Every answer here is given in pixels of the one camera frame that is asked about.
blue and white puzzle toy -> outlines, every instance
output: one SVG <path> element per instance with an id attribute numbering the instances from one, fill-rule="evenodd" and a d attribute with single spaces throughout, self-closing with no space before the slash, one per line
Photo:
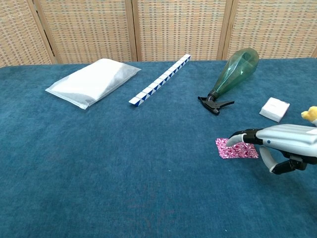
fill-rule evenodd
<path id="1" fill-rule="evenodd" d="M 153 95 L 161 86 L 163 86 L 172 76 L 174 76 L 178 70 L 181 69 L 189 60 L 191 55 L 185 54 L 182 58 L 180 58 L 171 68 L 169 68 L 165 73 L 163 73 L 160 77 L 154 80 L 148 87 L 142 90 L 142 92 L 138 93 L 135 97 L 133 97 L 129 103 L 139 106 L 145 100 L 147 100 L 151 95 Z"/>

green spray bottle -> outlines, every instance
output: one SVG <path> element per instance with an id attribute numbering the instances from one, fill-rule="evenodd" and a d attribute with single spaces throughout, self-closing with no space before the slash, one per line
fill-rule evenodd
<path id="1" fill-rule="evenodd" d="M 247 48 L 235 52 L 228 60 L 208 96 L 198 97 L 198 99 L 205 108 L 218 115 L 220 108 L 233 104 L 234 101 L 216 103 L 216 99 L 250 77 L 256 71 L 258 63 L 259 55 L 254 49 Z"/>

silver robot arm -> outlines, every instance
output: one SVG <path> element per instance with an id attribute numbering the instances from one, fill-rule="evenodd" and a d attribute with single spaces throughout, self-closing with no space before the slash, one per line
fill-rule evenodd
<path id="1" fill-rule="evenodd" d="M 293 124 L 275 125 L 263 129 L 237 131 L 227 141 L 230 147 L 245 142 L 261 145 L 260 155 L 269 171 L 283 174 L 305 170 L 307 164 L 317 164 L 317 129 Z M 288 161 L 278 163 L 268 147 L 279 150 Z"/>

yellow toy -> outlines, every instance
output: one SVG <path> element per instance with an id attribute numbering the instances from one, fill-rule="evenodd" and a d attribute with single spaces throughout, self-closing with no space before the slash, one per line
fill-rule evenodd
<path id="1" fill-rule="evenodd" d="M 313 106 L 308 109 L 308 111 L 302 112 L 302 118 L 309 120 L 311 123 L 317 126 L 317 107 Z"/>

white napkin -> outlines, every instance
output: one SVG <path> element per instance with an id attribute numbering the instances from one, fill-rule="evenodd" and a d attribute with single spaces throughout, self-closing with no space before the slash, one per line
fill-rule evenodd
<path id="1" fill-rule="evenodd" d="M 45 91 L 86 109 L 117 89 L 139 70 L 111 59 L 100 59 L 55 82 Z"/>
<path id="2" fill-rule="evenodd" d="M 269 98 L 269 100 L 262 107 L 260 115 L 276 122 L 280 122 L 288 107 L 289 103 L 283 102 L 276 98 Z"/>

